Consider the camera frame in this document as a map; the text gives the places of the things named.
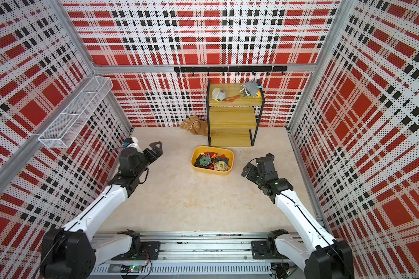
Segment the dark tea bag barcode side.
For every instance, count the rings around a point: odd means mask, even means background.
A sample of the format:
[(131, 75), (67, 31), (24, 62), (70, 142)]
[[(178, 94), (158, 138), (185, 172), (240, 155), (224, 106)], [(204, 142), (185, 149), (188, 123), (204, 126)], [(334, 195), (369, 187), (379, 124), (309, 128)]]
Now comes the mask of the dark tea bag barcode side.
[(194, 167), (203, 168), (203, 166), (200, 164), (200, 160), (197, 159), (193, 165)]

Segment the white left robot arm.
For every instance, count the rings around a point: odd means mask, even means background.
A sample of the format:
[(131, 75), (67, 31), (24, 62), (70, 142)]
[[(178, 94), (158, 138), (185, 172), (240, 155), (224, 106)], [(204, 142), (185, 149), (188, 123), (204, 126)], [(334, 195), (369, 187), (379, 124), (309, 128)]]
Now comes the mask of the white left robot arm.
[(45, 279), (86, 279), (107, 260), (142, 255), (140, 235), (132, 230), (119, 232), (96, 246), (92, 241), (102, 223), (143, 183), (141, 176), (147, 176), (149, 166), (162, 155), (160, 141), (141, 150), (137, 138), (126, 138), (118, 158), (118, 172), (99, 197), (60, 229), (45, 233), (41, 261), (34, 275)]

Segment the green label tea bag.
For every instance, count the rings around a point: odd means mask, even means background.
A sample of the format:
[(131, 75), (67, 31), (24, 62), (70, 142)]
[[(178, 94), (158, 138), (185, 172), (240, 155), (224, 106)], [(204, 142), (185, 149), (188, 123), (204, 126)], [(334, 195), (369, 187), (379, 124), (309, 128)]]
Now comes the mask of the green label tea bag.
[(199, 165), (203, 168), (211, 166), (213, 163), (210, 154), (203, 154), (199, 156)]

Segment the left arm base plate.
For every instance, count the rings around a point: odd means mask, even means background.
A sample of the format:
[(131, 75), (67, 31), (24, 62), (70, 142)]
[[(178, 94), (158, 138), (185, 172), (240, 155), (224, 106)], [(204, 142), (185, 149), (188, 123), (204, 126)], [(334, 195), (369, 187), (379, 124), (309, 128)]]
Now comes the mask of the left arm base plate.
[(157, 260), (161, 242), (141, 241), (136, 239), (128, 252), (118, 255), (111, 260)]

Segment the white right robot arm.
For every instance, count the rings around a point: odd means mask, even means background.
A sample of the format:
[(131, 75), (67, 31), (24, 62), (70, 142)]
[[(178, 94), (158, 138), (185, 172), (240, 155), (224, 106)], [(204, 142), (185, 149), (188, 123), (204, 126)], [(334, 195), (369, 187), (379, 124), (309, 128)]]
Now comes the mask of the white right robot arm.
[(353, 279), (353, 252), (346, 241), (337, 240), (302, 204), (288, 180), (279, 178), (271, 153), (245, 165), (242, 176), (253, 182), (284, 212), (302, 242), (287, 233), (272, 237), (271, 252), (290, 259), (307, 279)]

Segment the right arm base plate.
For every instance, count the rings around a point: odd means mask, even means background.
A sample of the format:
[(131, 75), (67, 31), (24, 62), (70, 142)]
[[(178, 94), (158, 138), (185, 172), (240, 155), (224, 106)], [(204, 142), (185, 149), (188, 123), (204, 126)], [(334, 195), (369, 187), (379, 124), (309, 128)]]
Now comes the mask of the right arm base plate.
[(284, 259), (285, 256), (280, 254), (273, 240), (251, 242), (252, 257), (255, 260)]

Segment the yellow label tea bag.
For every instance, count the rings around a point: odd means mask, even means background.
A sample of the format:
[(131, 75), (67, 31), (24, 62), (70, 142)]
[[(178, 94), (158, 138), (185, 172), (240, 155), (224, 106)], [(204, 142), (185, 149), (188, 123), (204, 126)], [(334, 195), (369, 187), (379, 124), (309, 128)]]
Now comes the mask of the yellow label tea bag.
[(223, 160), (219, 160), (214, 164), (214, 170), (219, 172), (227, 172), (229, 168), (229, 165)]

